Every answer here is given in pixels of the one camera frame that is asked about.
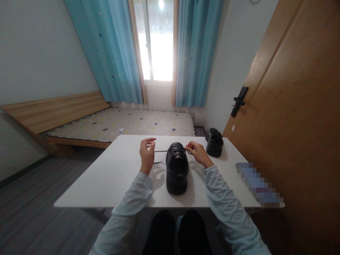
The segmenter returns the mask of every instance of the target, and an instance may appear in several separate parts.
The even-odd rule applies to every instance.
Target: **light blue shirt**
[[[220,224],[233,254],[270,254],[259,230],[246,213],[234,192],[214,165],[203,169],[209,205]],[[137,173],[130,189],[99,233],[90,255],[131,254],[136,218],[152,195],[152,180]]]

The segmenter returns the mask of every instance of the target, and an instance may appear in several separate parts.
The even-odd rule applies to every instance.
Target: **mattress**
[[[48,132],[48,136],[113,142],[125,135],[195,136],[191,114],[108,108]]]

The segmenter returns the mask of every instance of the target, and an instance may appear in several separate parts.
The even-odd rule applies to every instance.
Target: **curtain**
[[[179,0],[176,106],[203,107],[223,0]]]
[[[128,0],[64,0],[106,101],[143,103]]]

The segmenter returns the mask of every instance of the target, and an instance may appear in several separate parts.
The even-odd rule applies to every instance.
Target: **door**
[[[223,136],[284,198],[295,251],[325,251],[340,229],[340,1],[280,0],[244,86]]]

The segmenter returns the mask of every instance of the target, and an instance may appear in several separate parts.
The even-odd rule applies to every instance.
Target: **black shoe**
[[[181,195],[187,190],[188,159],[183,145],[174,142],[166,154],[166,188],[172,195]]]
[[[208,145],[206,146],[206,153],[213,157],[220,157],[223,147],[221,133],[215,128],[210,128],[206,132],[205,139],[208,142]]]

